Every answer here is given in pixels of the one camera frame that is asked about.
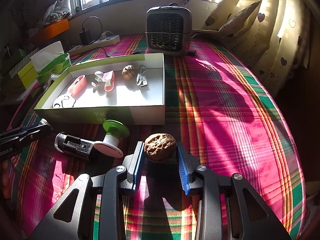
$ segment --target pink plastic clip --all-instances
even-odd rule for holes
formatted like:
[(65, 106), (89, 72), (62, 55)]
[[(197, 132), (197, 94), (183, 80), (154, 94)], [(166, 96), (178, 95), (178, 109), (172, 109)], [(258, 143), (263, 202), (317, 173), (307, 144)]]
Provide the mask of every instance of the pink plastic clip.
[(68, 87), (68, 93), (75, 96), (86, 85), (87, 85), (87, 79), (85, 78), (85, 75), (82, 75), (76, 78), (76, 80), (71, 84), (71, 86)]
[(113, 88), (115, 86), (115, 74), (114, 74), (113, 70), (104, 73), (103, 78), (102, 78), (102, 82), (106, 83), (104, 85), (104, 90), (106, 92), (110, 92), (111, 90), (113, 90)]

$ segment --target orange box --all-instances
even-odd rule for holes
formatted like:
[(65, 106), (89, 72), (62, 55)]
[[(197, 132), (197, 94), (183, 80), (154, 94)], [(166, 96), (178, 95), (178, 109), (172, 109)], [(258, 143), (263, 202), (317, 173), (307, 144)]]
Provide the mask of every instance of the orange box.
[(69, 30), (69, 21), (68, 19), (64, 19), (58, 21), (54, 24), (51, 24), (42, 30), (40, 30), (36, 35), (29, 38), (29, 43), (34, 44), (38, 47), (40, 44), (44, 43), (45, 41), (52, 39), (53, 37)]

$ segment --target open box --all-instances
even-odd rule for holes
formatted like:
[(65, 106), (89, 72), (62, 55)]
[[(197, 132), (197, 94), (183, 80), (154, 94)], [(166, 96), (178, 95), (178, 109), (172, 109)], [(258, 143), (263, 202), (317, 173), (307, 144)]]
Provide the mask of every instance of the open box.
[[(125, 80), (122, 70), (132, 65), (137, 69), (146, 68), (144, 76), (148, 86), (136, 84), (136, 77)], [(104, 91), (104, 83), (95, 89), (96, 71), (115, 74), (112, 91)], [(68, 87), (81, 75), (85, 75), (87, 85), (77, 95), (73, 107), (52, 108), (55, 99), (67, 93)], [(35, 107), (36, 113), (50, 122), (103, 123), (112, 119), (127, 125), (163, 125), (164, 104), (164, 58), (162, 53), (137, 54), (93, 60), (67, 68), (49, 87)]]

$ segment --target curtain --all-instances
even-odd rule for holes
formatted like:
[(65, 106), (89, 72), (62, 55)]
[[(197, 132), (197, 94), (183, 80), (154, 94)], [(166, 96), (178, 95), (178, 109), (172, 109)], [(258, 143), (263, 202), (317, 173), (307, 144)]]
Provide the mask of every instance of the curtain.
[(221, 0), (194, 32), (214, 35), (275, 97), (308, 59), (309, 28), (303, 0)]

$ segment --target small walnut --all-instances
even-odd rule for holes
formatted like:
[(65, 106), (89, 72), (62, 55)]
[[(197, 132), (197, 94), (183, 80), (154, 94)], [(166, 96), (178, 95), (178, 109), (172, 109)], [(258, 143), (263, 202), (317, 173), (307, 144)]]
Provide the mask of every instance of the small walnut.
[(124, 67), (122, 70), (122, 76), (127, 80), (133, 78), (136, 74), (137, 70), (131, 65)]
[(150, 135), (144, 142), (144, 151), (153, 162), (165, 162), (176, 149), (176, 140), (167, 133)]

